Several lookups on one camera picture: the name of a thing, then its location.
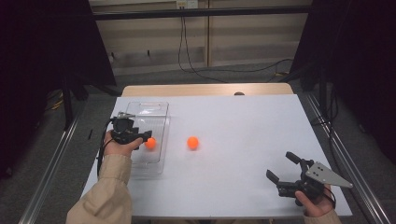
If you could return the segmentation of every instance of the transparent box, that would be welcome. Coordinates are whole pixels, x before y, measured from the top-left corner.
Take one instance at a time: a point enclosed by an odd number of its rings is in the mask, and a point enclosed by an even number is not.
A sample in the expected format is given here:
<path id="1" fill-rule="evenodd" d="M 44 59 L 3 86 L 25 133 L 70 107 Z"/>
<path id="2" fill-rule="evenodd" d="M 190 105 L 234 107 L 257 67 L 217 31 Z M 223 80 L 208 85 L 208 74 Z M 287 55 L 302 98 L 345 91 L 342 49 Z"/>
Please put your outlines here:
<path id="1" fill-rule="evenodd" d="M 149 149 L 145 144 L 132 152 L 131 176 L 159 175 L 163 172 L 166 140 L 169 129 L 168 106 L 166 102 L 131 102 L 126 113 L 133 116 L 134 127 L 139 133 L 152 131 L 156 140 L 155 147 Z"/>

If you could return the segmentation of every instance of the black cable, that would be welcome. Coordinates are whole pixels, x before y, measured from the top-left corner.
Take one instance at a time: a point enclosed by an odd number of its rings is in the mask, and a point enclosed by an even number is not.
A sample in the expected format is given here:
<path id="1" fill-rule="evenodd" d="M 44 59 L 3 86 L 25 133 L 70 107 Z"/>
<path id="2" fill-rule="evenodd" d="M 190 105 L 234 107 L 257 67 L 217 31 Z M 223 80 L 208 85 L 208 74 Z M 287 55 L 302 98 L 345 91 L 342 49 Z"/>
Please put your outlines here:
<path id="1" fill-rule="evenodd" d="M 260 71 L 263 71 L 263 70 L 267 70 L 268 68 L 272 68 L 272 67 L 277 66 L 278 64 L 283 63 L 283 62 L 292 62 L 292 61 L 293 61 L 293 59 L 283 59 L 283 60 L 280 60 L 280 61 L 278 61 L 276 63 L 268 65 L 268 66 L 266 66 L 264 68 L 259 68 L 259 69 L 255 69 L 255 70 L 202 69 L 202 70 L 198 70 L 198 72 L 211 72 L 211 71 L 213 71 L 213 72 L 253 73 L 253 72 L 260 72 Z"/>
<path id="2" fill-rule="evenodd" d="M 271 67 L 275 67 L 275 68 L 276 68 L 280 63 L 283 63 L 283 62 L 292 62 L 292 61 L 293 61 L 293 59 L 283 59 L 283 60 L 280 60 L 280 61 L 278 61 L 278 62 L 276 62 L 276 63 L 273 63 L 273 64 L 271 64 L 271 65 L 269 65 L 269 66 L 266 66 L 266 67 L 264 67 L 264 68 L 259 68 L 259 69 L 255 69 L 255 70 L 232 70 L 232 69 L 200 69 L 200 70 L 197 70 L 197 69 L 194 69 L 194 68 L 192 67 L 191 59 L 190 59 L 189 44 L 188 44 L 188 41 L 187 41 L 187 26 L 186 26 L 186 20 L 185 20 L 184 17 L 181 18 L 181 22 L 182 22 L 182 24 L 181 24 L 180 44 L 179 44 L 179 47 L 178 47 L 177 61 L 178 61 L 178 66 L 180 67 L 180 69 L 181 69 L 183 72 L 186 72 L 186 73 L 194 73 L 194 74 L 196 74 L 196 75 L 199 76 L 199 77 L 208 78 L 208 79 L 216 80 L 216 81 L 219 81 L 219 82 L 227 83 L 226 81 L 220 80 L 220 79 L 217 79 L 217 78 L 213 78 L 213 77 L 204 77 L 204 76 L 198 74 L 198 72 L 253 73 L 253 72 L 260 72 L 260 71 L 269 69 L 269 68 L 271 68 Z M 181 45 L 182 45 L 182 42 L 183 42 L 183 35 L 184 35 L 184 41 L 185 41 L 185 45 L 186 45 L 187 56 L 188 56 L 190 68 L 191 68 L 192 71 L 188 71 L 188 70 L 184 69 L 184 68 L 181 66 L 181 63 L 180 63 L 180 52 L 181 52 Z M 271 78 L 270 78 L 268 81 L 266 81 L 266 82 L 270 82 L 272 79 L 275 78 L 275 76 L 276 76 L 276 74 L 274 74 L 274 76 L 271 77 Z"/>
<path id="3" fill-rule="evenodd" d="M 334 103 L 335 103 L 335 115 L 332 113 L 332 108 L 333 108 Z M 337 94 L 335 93 L 334 85 L 332 85 L 330 105 L 327 108 L 327 113 L 328 114 L 330 113 L 330 116 L 328 119 L 324 118 L 322 116 L 318 116 L 318 117 L 310 120 L 311 125 L 317 126 L 317 125 L 322 125 L 322 124 L 326 124 L 326 123 L 331 123 L 338 116 L 338 100 L 337 100 Z"/>
<path id="4" fill-rule="evenodd" d="M 109 142 L 111 142 L 114 139 L 111 139 L 110 141 L 108 141 L 105 145 L 104 145 L 104 141 L 105 141 L 105 136 L 106 136 L 106 132 L 107 132 L 107 126 L 110 122 L 113 122 L 114 119 L 109 119 L 106 124 L 105 124 L 105 128 L 102 132 L 102 138 L 100 140 L 100 147 L 99 147 L 99 155 L 96 158 L 98 160 L 97 162 L 97 175 L 99 176 L 99 171 L 100 171 L 100 167 L 102 166 L 102 160 L 103 160 L 103 155 L 105 154 L 105 147 L 107 146 L 107 144 Z"/>
<path id="5" fill-rule="evenodd" d="M 184 33 L 184 40 L 185 40 L 185 44 L 186 44 L 187 57 L 188 57 L 188 59 L 189 59 L 189 64 L 190 64 L 190 68 L 191 68 L 192 72 L 183 69 L 183 67 L 182 67 L 181 64 L 180 64 L 180 51 L 181 51 L 181 43 L 183 42 L 183 33 Z M 180 67 L 180 69 L 181 69 L 182 71 L 187 72 L 187 73 L 194 73 L 194 74 L 197 75 L 198 77 L 202 77 L 202 78 L 207 78 L 207 79 L 215 80 L 215 81 L 222 82 L 222 83 L 227 83 L 226 81 L 223 81 L 223 80 L 220 80 L 220 79 L 217 79 L 217 78 L 213 78 L 213 77 L 204 77 L 204 76 L 198 74 L 198 72 L 192 67 L 191 59 L 190 59 L 190 53 L 189 53 L 189 45 L 188 45 L 188 43 L 187 43 L 187 27 L 186 27 L 186 20 L 185 20 L 184 17 L 181 17 L 181 35 L 180 35 L 180 45 L 179 45 L 179 48 L 178 48 L 178 66 Z"/>
<path id="6" fill-rule="evenodd" d="M 55 102 L 52 106 L 50 106 L 50 107 L 48 107 L 48 108 L 45 108 L 44 111 L 46 112 L 46 111 L 49 111 L 49 110 L 58 109 L 59 106 L 61 106 L 61 104 L 62 104 L 63 102 L 64 102 L 64 97 L 61 96 L 61 97 L 58 99 L 57 102 Z"/>
<path id="7" fill-rule="evenodd" d="M 335 195 L 334 193 L 332 193 L 332 191 L 328 188 L 325 187 L 326 190 L 328 190 L 330 192 L 330 194 L 332 195 L 332 197 L 329 197 L 327 194 L 323 193 L 323 196 L 325 198 L 327 198 L 327 200 L 329 200 L 332 203 L 332 208 L 335 209 L 335 206 L 337 205 L 337 200 L 335 199 Z"/>

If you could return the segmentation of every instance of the sleeve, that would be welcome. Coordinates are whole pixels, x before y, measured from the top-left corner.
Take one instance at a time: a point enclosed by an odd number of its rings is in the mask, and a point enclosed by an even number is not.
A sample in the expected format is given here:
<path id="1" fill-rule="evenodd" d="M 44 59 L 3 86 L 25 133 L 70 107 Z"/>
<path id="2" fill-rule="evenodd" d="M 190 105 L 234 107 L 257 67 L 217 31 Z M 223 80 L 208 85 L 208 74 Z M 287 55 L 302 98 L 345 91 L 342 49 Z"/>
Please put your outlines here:
<path id="1" fill-rule="evenodd" d="M 341 220 L 334 210 L 321 217 L 304 216 L 305 224 L 341 224 Z"/>
<path id="2" fill-rule="evenodd" d="M 70 209 L 66 224 L 131 224 L 132 199 L 126 187 L 131 166 L 125 156 L 105 156 L 99 181 Z"/>

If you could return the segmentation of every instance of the electrical outlet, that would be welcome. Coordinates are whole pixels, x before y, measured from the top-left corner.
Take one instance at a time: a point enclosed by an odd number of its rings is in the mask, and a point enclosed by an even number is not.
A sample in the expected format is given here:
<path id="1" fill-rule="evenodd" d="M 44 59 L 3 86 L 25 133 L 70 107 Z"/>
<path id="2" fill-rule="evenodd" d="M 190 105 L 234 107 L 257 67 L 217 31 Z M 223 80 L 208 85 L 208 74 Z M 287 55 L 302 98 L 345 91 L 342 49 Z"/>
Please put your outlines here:
<path id="1" fill-rule="evenodd" d="M 198 8 L 198 0 L 187 0 L 187 8 Z"/>
<path id="2" fill-rule="evenodd" d="M 176 9 L 182 9 L 182 8 L 187 9 L 187 0 L 177 0 L 176 1 Z"/>

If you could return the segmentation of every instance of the orange ball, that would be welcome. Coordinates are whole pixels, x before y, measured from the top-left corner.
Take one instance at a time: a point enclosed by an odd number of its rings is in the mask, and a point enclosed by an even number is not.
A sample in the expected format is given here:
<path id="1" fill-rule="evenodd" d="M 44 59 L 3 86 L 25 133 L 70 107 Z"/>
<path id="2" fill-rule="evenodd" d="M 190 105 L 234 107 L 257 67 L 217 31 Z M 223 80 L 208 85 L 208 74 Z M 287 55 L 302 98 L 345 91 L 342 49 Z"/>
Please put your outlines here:
<path id="1" fill-rule="evenodd" d="M 157 142 L 155 141 L 155 138 L 150 137 L 150 138 L 148 139 L 148 141 L 145 142 L 145 147 L 146 147 L 147 149 L 154 149 L 156 143 L 157 143 Z"/>
<path id="2" fill-rule="evenodd" d="M 196 149 L 198 147 L 198 138 L 195 136 L 189 137 L 187 140 L 187 146 L 189 146 L 190 149 Z"/>

